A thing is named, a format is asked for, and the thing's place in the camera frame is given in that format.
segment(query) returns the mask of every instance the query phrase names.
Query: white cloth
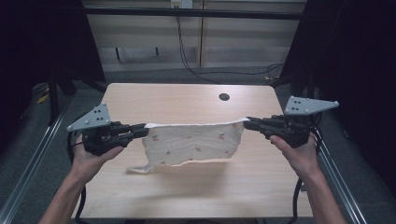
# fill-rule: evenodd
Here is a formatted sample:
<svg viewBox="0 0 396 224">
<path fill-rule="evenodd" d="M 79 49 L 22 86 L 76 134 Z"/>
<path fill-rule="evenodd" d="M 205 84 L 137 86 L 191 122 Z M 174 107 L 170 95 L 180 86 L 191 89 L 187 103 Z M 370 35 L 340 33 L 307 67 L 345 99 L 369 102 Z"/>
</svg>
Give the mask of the white cloth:
<svg viewBox="0 0 396 224">
<path fill-rule="evenodd" d="M 185 161 L 230 159 L 241 142 L 242 118 L 218 124 L 149 123 L 148 136 L 142 138 L 148 164 L 129 168 L 146 173 L 158 165 L 179 165 Z"/>
</svg>

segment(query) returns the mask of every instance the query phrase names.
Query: metal frame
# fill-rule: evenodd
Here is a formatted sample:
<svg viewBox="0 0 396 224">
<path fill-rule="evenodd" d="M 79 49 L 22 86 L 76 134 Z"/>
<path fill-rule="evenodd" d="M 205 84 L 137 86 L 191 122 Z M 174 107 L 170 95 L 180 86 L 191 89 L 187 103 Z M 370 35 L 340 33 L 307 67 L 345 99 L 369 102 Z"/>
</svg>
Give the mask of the metal frame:
<svg viewBox="0 0 396 224">
<path fill-rule="evenodd" d="M 171 16 L 171 17 L 211 17 L 299 21 L 305 18 L 304 13 L 235 11 L 188 8 L 144 8 L 144 7 L 32 7 L 43 13 L 78 13 L 92 15 L 129 15 L 129 16 Z"/>
<path fill-rule="evenodd" d="M 35 154 L 32 159 L 30 159 L 29 164 L 24 170 L 20 180 L 15 186 L 14 190 L 12 190 L 11 194 L 8 196 L 5 204 L 0 210 L 0 223 L 1 224 L 9 224 L 17 213 L 18 208 L 21 205 L 21 202 L 29 189 L 35 174 L 39 168 L 39 165 L 43 161 L 45 155 L 47 154 L 47 150 L 52 142 L 53 137 L 58 132 L 59 126 L 64 119 L 64 113 L 66 109 L 69 107 L 72 102 L 72 97 L 68 97 L 61 113 L 58 118 L 52 123 L 51 126 L 48 127 L 46 133 L 40 141 L 37 149 L 35 150 Z"/>
<path fill-rule="evenodd" d="M 332 159 L 332 155 L 330 154 L 329 149 L 327 149 L 326 144 L 324 141 L 321 141 L 320 144 L 320 152 L 319 156 L 322 158 L 324 165 L 326 166 L 327 170 L 329 171 L 330 178 L 335 185 L 338 193 L 341 196 L 341 199 L 344 202 L 346 210 L 349 213 L 353 223 L 355 224 L 367 224 L 366 219 L 355 200 L 355 197 L 349 190 L 347 183 L 345 182 L 344 178 L 341 176 L 340 171 L 337 168 L 334 160 Z"/>
</svg>

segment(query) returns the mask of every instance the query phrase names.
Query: table top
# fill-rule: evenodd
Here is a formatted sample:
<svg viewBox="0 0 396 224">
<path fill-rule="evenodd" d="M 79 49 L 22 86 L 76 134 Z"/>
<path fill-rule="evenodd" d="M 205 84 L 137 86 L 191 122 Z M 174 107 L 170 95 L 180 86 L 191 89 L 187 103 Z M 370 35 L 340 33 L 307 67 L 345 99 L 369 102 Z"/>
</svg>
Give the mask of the table top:
<svg viewBox="0 0 396 224">
<path fill-rule="evenodd" d="M 219 98 L 230 96 L 228 101 Z M 103 102 L 113 121 L 220 123 L 282 114 L 274 89 L 264 86 L 111 84 Z M 128 173 L 147 164 L 141 139 L 107 162 L 87 185 L 81 217 L 199 218 L 291 217 L 297 175 L 281 152 L 258 132 L 244 130 L 230 159 L 160 166 L 148 174 Z M 300 217 L 312 217 L 305 193 Z"/>
</svg>

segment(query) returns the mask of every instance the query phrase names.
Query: black curtain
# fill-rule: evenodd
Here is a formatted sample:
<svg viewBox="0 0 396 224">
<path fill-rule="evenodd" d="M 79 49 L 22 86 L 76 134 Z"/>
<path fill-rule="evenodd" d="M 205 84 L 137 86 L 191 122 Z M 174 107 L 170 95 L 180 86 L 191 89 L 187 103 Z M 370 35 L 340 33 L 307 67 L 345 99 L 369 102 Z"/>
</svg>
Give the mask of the black curtain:
<svg viewBox="0 0 396 224">
<path fill-rule="evenodd" d="M 35 8 L 40 6 L 82 7 L 82 3 L 78 0 L 0 3 L 0 136 L 4 144 L 18 129 L 33 86 L 48 82 L 51 70 L 59 84 L 82 78 L 105 81 L 87 16 L 51 10 L 37 12 Z"/>
</svg>

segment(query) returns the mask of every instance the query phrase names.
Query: floor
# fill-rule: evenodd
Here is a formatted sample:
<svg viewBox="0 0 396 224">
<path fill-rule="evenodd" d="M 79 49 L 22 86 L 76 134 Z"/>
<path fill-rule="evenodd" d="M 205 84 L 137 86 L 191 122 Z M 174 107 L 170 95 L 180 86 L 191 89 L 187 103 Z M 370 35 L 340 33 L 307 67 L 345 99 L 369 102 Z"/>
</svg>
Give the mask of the floor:
<svg viewBox="0 0 396 224">
<path fill-rule="evenodd" d="M 156 59 L 154 52 L 147 50 L 154 61 L 146 61 L 150 70 L 137 69 L 134 71 L 121 71 L 120 64 L 117 66 L 108 66 L 106 70 L 107 83 L 113 82 L 133 82 L 133 83 L 199 83 L 199 84 L 240 84 L 240 85 L 267 85 L 275 80 L 281 72 L 282 66 L 276 67 L 268 74 L 266 73 L 268 66 L 227 66 L 216 67 L 221 64 L 213 63 L 208 68 L 195 68 L 193 49 L 185 49 L 188 55 L 188 62 L 194 73 L 184 68 L 184 65 L 178 62 L 179 68 L 170 68 L 169 64 Z M 127 57 L 125 53 L 128 50 L 121 51 L 120 55 L 123 60 Z M 167 58 L 168 62 L 177 61 L 178 56 Z M 117 56 L 107 54 L 107 62 L 115 63 Z M 134 67 L 134 63 L 144 63 L 146 59 L 136 59 L 128 56 L 128 61 L 122 64 L 124 70 L 128 67 Z M 90 110 L 97 105 L 103 94 L 93 90 L 87 85 L 76 82 L 78 91 L 74 97 L 63 96 L 60 92 L 60 106 L 68 105 L 68 109 L 64 112 L 64 119 L 59 129 L 48 145 L 48 149 L 42 153 L 42 162 L 37 165 L 37 170 L 33 173 L 32 181 L 27 185 L 26 191 L 21 197 L 21 201 L 17 204 L 16 213 L 12 215 L 12 223 L 32 223 L 37 222 L 48 203 L 52 194 L 62 183 L 64 176 L 70 168 L 69 161 L 65 153 L 66 144 L 66 126 L 74 120 L 74 118 Z M 45 101 L 37 104 L 35 101 L 41 96 L 42 91 L 38 91 L 33 95 L 33 100 L 24 113 L 21 120 L 19 133 L 8 146 L 7 154 L 0 158 L 0 207 L 3 207 L 13 190 L 18 186 L 20 177 L 24 174 L 25 168 L 31 164 L 32 157 L 37 153 L 37 146 L 40 144 L 42 136 L 48 130 L 50 102 Z M 288 85 L 276 88 L 276 95 L 282 106 L 290 96 L 290 88 Z M 347 139 L 344 135 L 344 128 L 334 114 L 329 111 L 323 113 L 319 127 L 323 131 L 324 141 L 326 142 L 332 159 L 335 161 L 340 173 L 345 179 L 350 191 L 354 195 L 367 223 L 394 223 L 396 220 L 396 201 L 389 193 L 389 189 L 381 181 L 378 175 L 364 161 L 359 153 L 359 148 L 353 142 L 353 139 Z M 336 186 L 332 183 L 331 178 L 326 171 L 323 163 L 322 169 L 332 188 L 334 197 L 339 203 L 340 208 L 346 217 L 349 216 L 348 211 L 344 207 L 343 199 Z M 286 223 L 289 220 L 285 218 L 266 218 L 262 223 Z M 124 223 L 124 220 L 88 220 L 91 223 Z M 312 223 L 312 218 L 300 218 L 297 223 Z"/>
</svg>

